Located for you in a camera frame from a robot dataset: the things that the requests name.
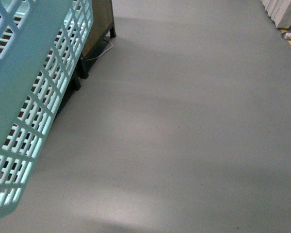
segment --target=light blue plastic crate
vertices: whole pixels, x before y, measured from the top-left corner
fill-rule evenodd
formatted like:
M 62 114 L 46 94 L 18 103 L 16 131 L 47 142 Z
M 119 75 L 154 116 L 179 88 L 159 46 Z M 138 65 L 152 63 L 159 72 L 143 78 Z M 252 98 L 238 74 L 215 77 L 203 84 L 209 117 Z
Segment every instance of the light blue plastic crate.
M 0 0 L 0 218 L 18 205 L 92 24 L 90 0 Z

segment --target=black metal leg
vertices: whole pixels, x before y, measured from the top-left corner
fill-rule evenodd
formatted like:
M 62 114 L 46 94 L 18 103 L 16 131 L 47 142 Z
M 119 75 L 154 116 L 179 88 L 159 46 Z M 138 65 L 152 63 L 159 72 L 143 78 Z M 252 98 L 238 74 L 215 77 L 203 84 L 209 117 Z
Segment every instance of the black metal leg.
M 113 26 L 113 27 L 110 29 L 110 37 L 111 37 L 111 38 L 116 38 L 115 26 Z
M 86 64 L 84 61 L 83 53 L 81 53 L 78 63 L 77 63 L 77 70 L 81 79 L 88 78 L 88 70 L 86 68 Z
M 81 83 L 80 83 L 80 81 L 79 81 L 79 77 L 78 77 L 78 75 L 77 75 L 77 73 L 76 73 L 75 70 L 74 70 L 74 72 L 73 72 L 73 74 L 72 74 L 71 82 L 72 82 L 72 84 L 73 84 L 75 90 L 77 90 L 77 91 L 80 90 L 80 88 L 81 88 Z

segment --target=white cable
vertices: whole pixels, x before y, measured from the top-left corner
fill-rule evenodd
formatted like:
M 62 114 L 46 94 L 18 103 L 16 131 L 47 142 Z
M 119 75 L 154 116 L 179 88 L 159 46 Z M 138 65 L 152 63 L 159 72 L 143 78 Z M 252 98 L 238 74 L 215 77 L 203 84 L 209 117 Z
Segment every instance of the white cable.
M 94 59 L 101 57 L 102 55 L 104 55 L 105 53 L 107 53 L 108 51 L 110 51 L 113 48 L 113 44 L 110 41 L 107 41 L 107 40 L 104 40 L 104 41 L 108 42 L 111 46 L 108 49 L 106 49 L 104 52 L 102 52 L 98 57 L 93 57 L 93 58 L 87 59 L 88 61 L 91 61 L 91 60 L 94 60 Z

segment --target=gray floor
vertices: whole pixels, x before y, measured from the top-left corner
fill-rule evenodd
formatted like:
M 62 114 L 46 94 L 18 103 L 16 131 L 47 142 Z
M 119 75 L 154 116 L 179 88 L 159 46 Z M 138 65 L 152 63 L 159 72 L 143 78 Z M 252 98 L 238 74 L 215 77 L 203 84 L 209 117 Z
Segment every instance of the gray floor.
M 113 3 L 0 233 L 291 233 L 291 47 L 260 1 Z

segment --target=white object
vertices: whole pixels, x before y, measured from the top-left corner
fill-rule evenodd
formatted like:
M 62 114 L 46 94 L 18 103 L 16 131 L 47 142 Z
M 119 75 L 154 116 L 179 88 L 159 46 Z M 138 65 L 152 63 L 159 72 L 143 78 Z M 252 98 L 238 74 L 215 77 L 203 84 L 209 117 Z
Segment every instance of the white object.
M 291 26 L 291 0 L 261 0 L 277 28 Z

